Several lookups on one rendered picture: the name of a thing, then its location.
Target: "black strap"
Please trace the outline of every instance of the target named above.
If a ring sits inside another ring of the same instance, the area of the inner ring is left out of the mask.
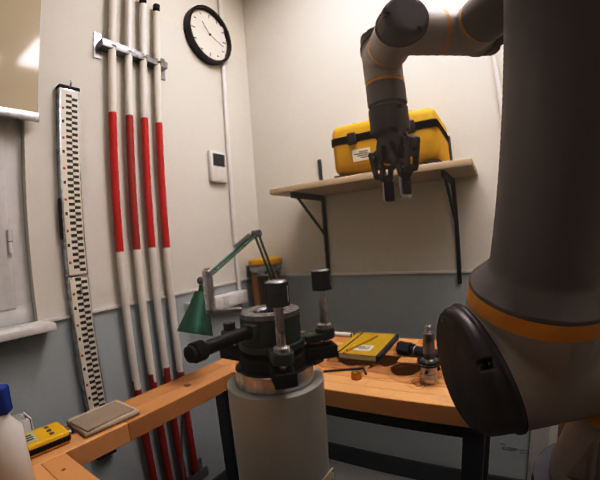
[[[453,155],[451,153],[451,137],[449,137],[449,135],[447,134],[447,131],[444,129],[444,127],[442,126],[442,123],[440,123],[440,120],[438,120],[437,118],[431,118],[429,120],[422,120],[420,122],[414,122],[415,123],[415,131],[417,132],[418,130],[424,130],[425,128],[437,128],[440,130],[440,132],[442,132],[442,135],[444,136],[444,138],[447,140],[447,143],[449,144],[449,158],[452,159]],[[364,133],[348,133],[346,137],[340,137],[340,138],[334,138],[333,140],[331,140],[331,146],[333,148],[338,147],[340,145],[355,145],[358,142],[362,142],[363,140],[370,140],[373,137],[371,136],[371,132],[364,132]]]

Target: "blue-gray lower wall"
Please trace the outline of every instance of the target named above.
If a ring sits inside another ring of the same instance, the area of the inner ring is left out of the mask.
[[[334,277],[333,290],[328,294],[330,320],[337,330],[378,330],[399,333],[402,337],[419,337],[425,324],[436,324],[444,308],[464,302],[467,281],[468,275],[465,275],[463,285],[456,285],[454,275]],[[289,283],[291,300],[301,307],[303,326],[311,328],[318,320],[318,299],[311,291],[310,278],[292,277]],[[180,317],[184,314],[184,303],[189,299],[190,295],[178,298]],[[230,318],[214,319],[214,332],[218,334],[222,322]],[[127,373],[120,311],[97,314],[95,325],[107,400],[125,400],[133,392]],[[26,411],[36,426],[65,422],[83,412],[72,335],[69,322],[62,321],[56,332],[0,344],[0,383],[10,385],[14,411]],[[140,338],[137,329],[139,353],[142,351]],[[195,338],[182,334],[183,346]],[[216,354],[205,364],[217,358]],[[141,358],[139,363],[144,372]],[[187,373],[195,368],[185,364]],[[209,478],[213,479],[224,469],[215,402],[196,408],[192,417],[198,455],[209,466]],[[159,461],[160,455],[155,448],[157,439],[154,437],[153,440],[155,458]],[[455,438],[329,418],[329,440],[422,462],[460,467],[461,443]],[[494,438],[490,473],[525,478],[528,444],[528,435]],[[120,448],[110,459],[93,462],[87,468],[101,480],[148,478],[142,458],[141,443],[135,441]]]

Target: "black clock frame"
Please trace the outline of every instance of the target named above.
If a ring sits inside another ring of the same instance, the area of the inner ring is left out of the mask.
[[[213,58],[210,58],[207,54],[205,54],[202,51],[195,38],[193,38],[193,32],[191,31],[191,17],[193,16],[193,13],[196,10],[202,10],[204,12],[209,13],[213,18],[215,18],[218,21],[220,26],[224,29],[224,35],[227,39],[227,55],[224,57],[223,60],[214,60]],[[224,62],[229,60],[229,57],[231,56],[231,36],[229,35],[229,29],[224,23],[224,20],[220,18],[220,15],[218,15],[215,12],[215,10],[207,7],[206,5],[196,5],[195,7],[191,8],[184,16],[184,36],[187,39],[189,48],[191,48],[191,50],[193,50],[193,53],[195,53],[196,56],[207,65],[222,65]]]

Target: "wall clock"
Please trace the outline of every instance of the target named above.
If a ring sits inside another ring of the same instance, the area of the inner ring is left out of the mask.
[[[231,55],[231,37],[220,16],[197,5],[184,16],[184,36],[193,53],[208,65],[222,65]]]

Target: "plastic bottle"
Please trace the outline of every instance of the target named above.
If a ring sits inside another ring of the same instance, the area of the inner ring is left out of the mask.
[[[35,480],[24,427],[11,410],[9,385],[0,385],[0,480]]]

